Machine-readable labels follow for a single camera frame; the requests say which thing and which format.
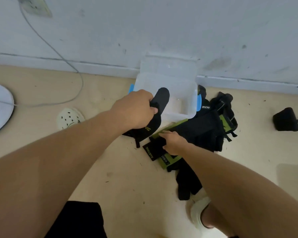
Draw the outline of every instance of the leg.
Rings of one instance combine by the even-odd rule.
[[[236,235],[230,224],[212,203],[210,203],[201,213],[201,222],[207,228],[215,227],[219,229],[228,237]]]

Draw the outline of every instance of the power cord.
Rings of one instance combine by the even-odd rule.
[[[53,106],[53,105],[58,105],[58,104],[64,104],[64,103],[68,103],[68,102],[71,102],[73,100],[75,100],[81,93],[82,89],[83,89],[83,86],[84,86],[84,80],[83,80],[83,77],[82,77],[82,74],[72,65],[70,64],[61,54],[59,54],[58,51],[55,50],[54,47],[52,47],[40,34],[38,34],[38,32],[32,27],[32,25],[29,23],[28,19],[26,18],[25,14],[24,14],[24,11],[22,9],[22,6],[21,4],[19,4],[19,7],[20,7],[20,11],[22,13],[22,16],[23,18],[25,19],[25,21],[28,23],[28,25],[32,28],[32,30],[36,33],[36,35],[38,35],[38,37],[40,39],[42,39],[50,48],[52,48],[52,50],[57,54],[59,55],[59,57],[64,61],[66,62],[71,68],[73,68],[81,77],[81,80],[82,80],[82,86],[79,90],[79,92],[77,93],[77,95],[70,99],[70,100],[67,100],[67,101],[64,101],[64,102],[58,102],[58,103],[40,103],[40,104],[34,104],[34,105],[31,105],[31,104],[13,104],[13,103],[8,103],[8,102],[4,102],[4,101],[0,101],[0,103],[4,103],[4,104],[10,104],[10,105],[13,105],[13,106],[23,106],[23,107],[28,107],[28,108],[34,108],[34,107],[42,107],[42,106]]]

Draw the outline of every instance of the power outlet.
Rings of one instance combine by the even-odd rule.
[[[44,0],[18,0],[21,7],[29,14],[52,17],[52,13],[49,10]]]

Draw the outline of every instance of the plastic storage box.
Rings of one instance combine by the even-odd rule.
[[[196,75],[194,60],[147,55],[141,61],[133,90],[144,89],[155,96],[159,88],[165,87],[170,99],[161,119],[171,122],[191,119],[200,105],[197,105]]]

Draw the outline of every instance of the brand logo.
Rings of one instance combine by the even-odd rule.
[[[146,151],[147,151],[148,155],[150,156],[150,158],[153,160],[154,157],[153,157],[153,155],[151,154],[151,152],[149,151],[149,148],[148,148],[148,147],[146,147]]]
[[[170,164],[169,160],[168,160],[164,155],[161,156],[161,159],[163,160],[163,162],[164,162],[166,165],[169,165],[169,164]]]

